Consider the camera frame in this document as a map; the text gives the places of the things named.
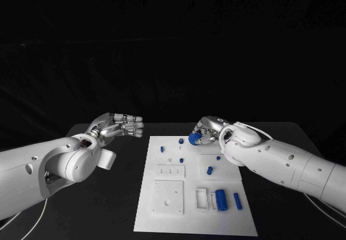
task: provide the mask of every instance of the black table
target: black table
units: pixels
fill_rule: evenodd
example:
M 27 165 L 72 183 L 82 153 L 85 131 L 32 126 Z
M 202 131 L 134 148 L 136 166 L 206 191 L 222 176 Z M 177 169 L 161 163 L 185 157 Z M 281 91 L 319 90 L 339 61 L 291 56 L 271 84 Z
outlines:
M 297 124 L 247 124 L 321 157 Z M 111 170 L 97 167 L 84 182 L 63 188 L 48 199 L 42 219 L 25 240 L 345 239 L 346 229 L 323 215 L 303 193 L 274 184 L 247 167 L 241 167 L 239 172 L 258 237 L 134 232 L 150 136 L 187 136 L 195 125 L 146 123 L 141 138 L 118 137 L 105 148 L 117 153 Z M 88 126 L 76 124 L 66 136 L 84 133 Z M 1 231 L 0 240 L 22 239 L 39 219 L 43 205 L 40 202 L 22 212 Z

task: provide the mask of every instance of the white mat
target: white mat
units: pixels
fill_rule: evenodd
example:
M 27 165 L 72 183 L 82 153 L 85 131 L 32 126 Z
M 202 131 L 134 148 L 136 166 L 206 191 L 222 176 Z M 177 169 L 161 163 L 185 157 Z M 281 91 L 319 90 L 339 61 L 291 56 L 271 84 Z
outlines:
M 185 178 L 161 178 L 156 174 L 157 165 L 183 165 Z M 203 175 L 209 165 L 213 167 L 210 179 L 208 179 L 208 174 Z M 183 208 L 180 208 L 183 215 L 151 214 L 156 201 L 156 181 L 183 182 Z M 196 209 L 196 189 L 206 189 L 209 210 Z M 228 211 L 212 211 L 210 209 L 209 194 L 218 189 L 225 190 Z M 242 210 L 236 208 L 234 193 L 238 193 Z M 133 230 L 134 232 L 258 236 L 239 167 L 228 162 L 221 154 L 219 142 L 193 146 L 187 136 L 150 137 Z

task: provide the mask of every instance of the robotic hand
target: robotic hand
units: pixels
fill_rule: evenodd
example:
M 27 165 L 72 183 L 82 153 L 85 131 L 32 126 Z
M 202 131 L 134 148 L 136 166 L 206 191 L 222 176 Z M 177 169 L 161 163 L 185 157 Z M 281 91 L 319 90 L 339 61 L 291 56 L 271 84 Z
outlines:
M 261 139 L 257 130 L 270 140 Z M 346 213 L 346 167 L 277 141 L 244 123 L 205 116 L 189 135 L 192 145 L 219 141 L 221 153 L 275 184 L 320 199 Z
M 105 113 L 85 133 L 0 152 L 0 220 L 82 182 L 97 166 L 110 170 L 117 155 L 104 147 L 118 136 L 140 138 L 143 127 L 140 116 Z

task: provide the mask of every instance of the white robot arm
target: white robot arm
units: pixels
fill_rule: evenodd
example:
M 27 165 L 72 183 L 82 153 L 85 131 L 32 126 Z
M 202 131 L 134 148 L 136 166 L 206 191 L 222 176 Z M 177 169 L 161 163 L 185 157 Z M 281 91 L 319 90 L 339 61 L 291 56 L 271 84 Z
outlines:
M 117 155 L 102 148 L 117 136 L 140 138 L 143 126 L 141 117 L 105 113 L 85 133 L 0 152 L 0 220 L 82 182 L 97 166 L 110 170 Z
M 346 167 L 324 160 L 298 147 L 261 139 L 255 129 L 236 122 L 206 116 L 189 135 L 193 145 L 219 141 L 228 161 L 261 175 L 278 185 L 294 189 L 334 206 L 346 213 Z

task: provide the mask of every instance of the blue cylinder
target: blue cylinder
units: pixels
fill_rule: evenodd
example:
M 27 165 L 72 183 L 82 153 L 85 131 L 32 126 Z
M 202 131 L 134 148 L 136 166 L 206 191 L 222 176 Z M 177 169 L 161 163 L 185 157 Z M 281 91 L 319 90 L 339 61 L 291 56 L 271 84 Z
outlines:
M 216 197 L 218 210 L 226 211 L 229 208 L 228 208 L 225 191 L 222 189 L 215 191 L 215 197 Z
M 234 194 L 234 199 L 235 199 L 235 204 L 236 204 L 238 210 L 242 210 L 244 208 L 242 208 L 242 204 L 241 204 L 238 193 Z
M 208 175 L 212 175 L 212 171 L 213 171 L 213 167 L 210 166 L 210 167 L 208 168 L 206 174 L 208 174 Z
M 198 144 L 195 144 L 195 141 L 198 140 L 198 139 L 200 139 L 202 138 L 202 134 L 200 133 L 190 133 L 189 134 L 189 143 L 192 144 L 192 145 L 198 145 Z

